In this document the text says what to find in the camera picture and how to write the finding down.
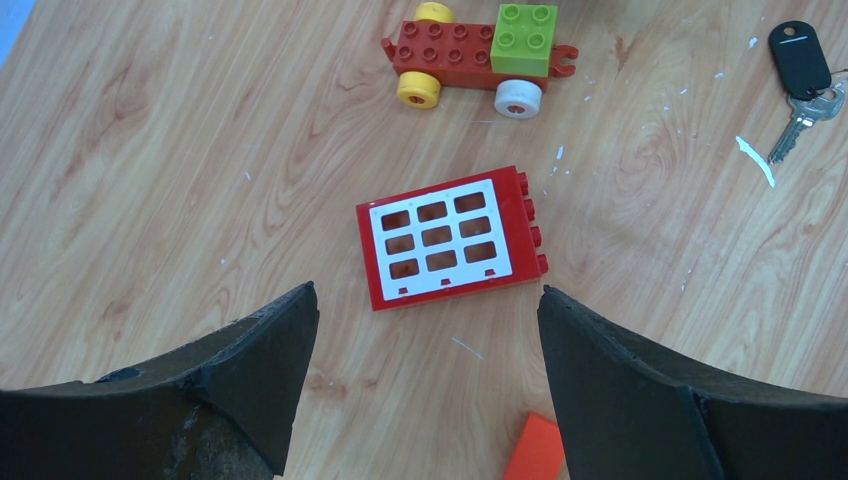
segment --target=wooden table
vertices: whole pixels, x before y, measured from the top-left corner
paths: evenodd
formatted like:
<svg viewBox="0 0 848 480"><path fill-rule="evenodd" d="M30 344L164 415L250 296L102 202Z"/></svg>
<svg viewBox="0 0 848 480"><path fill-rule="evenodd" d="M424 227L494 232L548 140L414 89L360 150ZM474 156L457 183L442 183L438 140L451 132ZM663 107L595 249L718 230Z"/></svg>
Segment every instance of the wooden table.
<svg viewBox="0 0 848 480"><path fill-rule="evenodd" d="M735 140L765 155L789 119L771 29L813 24L845 68L848 4L561 2L578 73L515 121L491 92L395 99L379 41L416 3L40 0L0 70L0 386L94 380L314 280L287 476L497 478L527 412L553 416L541 282L375 314L353 206L516 164L544 282L711 365L848 395L848 117L776 188ZM494 22L498 2L451 7Z"/></svg>

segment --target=square hole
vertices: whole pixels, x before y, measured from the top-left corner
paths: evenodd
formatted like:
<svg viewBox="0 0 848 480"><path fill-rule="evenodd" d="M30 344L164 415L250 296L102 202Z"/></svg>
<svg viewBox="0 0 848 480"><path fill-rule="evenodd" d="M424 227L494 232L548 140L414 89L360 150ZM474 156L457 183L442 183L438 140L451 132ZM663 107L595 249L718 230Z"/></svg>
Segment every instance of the square hole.
<svg viewBox="0 0 848 480"><path fill-rule="evenodd" d="M453 240L453 235L450 233L450 227L444 226L433 228L431 230L424 230L421 232L421 238L424 240L424 246L429 247L440 243L450 242Z"/></svg>
<svg viewBox="0 0 848 480"><path fill-rule="evenodd" d="M445 202L431 203L418 207L418 221L429 222L437 218L445 218L448 216L448 207Z"/></svg>
<svg viewBox="0 0 848 480"><path fill-rule="evenodd" d="M456 266L456 253L453 250L427 255L427 270L436 272Z"/></svg>
<svg viewBox="0 0 848 480"><path fill-rule="evenodd" d="M383 215L381 219L383 222L383 231L388 232L389 230L395 230L401 227L409 226L409 212L406 210L402 212L390 213L388 215Z"/></svg>
<svg viewBox="0 0 848 480"><path fill-rule="evenodd" d="M413 250L415 248L415 240L412 235L404 235L386 240L386 253L394 255Z"/></svg>
<svg viewBox="0 0 848 480"><path fill-rule="evenodd" d="M482 235L492 231L492 225L489 223L489 217L475 218L459 224L459 235L462 238Z"/></svg>
<svg viewBox="0 0 848 480"><path fill-rule="evenodd" d="M479 243L465 247L465 261L468 263L482 262L483 260L491 260L497 256L495 251L495 242Z"/></svg>
<svg viewBox="0 0 848 480"><path fill-rule="evenodd" d="M418 275L418 260L414 258L389 265L389 274L392 280L399 278L414 277Z"/></svg>
<svg viewBox="0 0 848 480"><path fill-rule="evenodd" d="M464 197L457 197L453 201L456 207L456 213L465 213L472 210L479 210L486 206L486 198L481 192L472 193Z"/></svg>

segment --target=black key fob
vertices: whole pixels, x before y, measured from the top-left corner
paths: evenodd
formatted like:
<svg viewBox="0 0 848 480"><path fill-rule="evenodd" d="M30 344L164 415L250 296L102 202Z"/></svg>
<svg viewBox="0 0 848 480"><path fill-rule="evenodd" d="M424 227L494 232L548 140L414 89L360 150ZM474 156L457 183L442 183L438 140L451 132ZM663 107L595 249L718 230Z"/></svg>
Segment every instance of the black key fob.
<svg viewBox="0 0 848 480"><path fill-rule="evenodd" d="M769 48L783 88L800 100L812 100L830 87L830 68L815 29L807 23L781 23L769 35Z"/></svg>

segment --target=key head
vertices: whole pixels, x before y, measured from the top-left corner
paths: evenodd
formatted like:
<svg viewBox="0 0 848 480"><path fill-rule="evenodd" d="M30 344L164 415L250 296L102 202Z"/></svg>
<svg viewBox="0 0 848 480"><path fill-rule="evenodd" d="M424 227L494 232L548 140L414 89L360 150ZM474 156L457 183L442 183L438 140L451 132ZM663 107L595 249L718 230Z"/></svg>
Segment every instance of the key head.
<svg viewBox="0 0 848 480"><path fill-rule="evenodd" d="M812 100L830 87L831 76L816 30L807 23L781 23L769 35L769 49L783 88L800 100Z"/></svg>
<svg viewBox="0 0 848 480"><path fill-rule="evenodd" d="M795 116L803 115L814 121L830 120L839 114L845 104L845 89L835 85L810 101L799 100L790 95L789 104L792 105Z"/></svg>

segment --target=silver key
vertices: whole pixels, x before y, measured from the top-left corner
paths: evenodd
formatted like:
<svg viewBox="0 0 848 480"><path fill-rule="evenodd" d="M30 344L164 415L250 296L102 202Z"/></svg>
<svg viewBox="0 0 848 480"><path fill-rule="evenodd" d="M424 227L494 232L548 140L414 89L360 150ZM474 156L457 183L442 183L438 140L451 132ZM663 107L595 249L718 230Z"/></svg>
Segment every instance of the silver key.
<svg viewBox="0 0 848 480"><path fill-rule="evenodd" d="M827 92L808 102L789 97L789 105L793 110L792 121L771 151L769 163L782 163L786 155L795 148L795 142L801 132L811 128L816 122L830 120L839 114L842 104L845 103L845 90L841 85L834 85L828 91L833 92L833 98L825 98L828 96Z"/></svg>

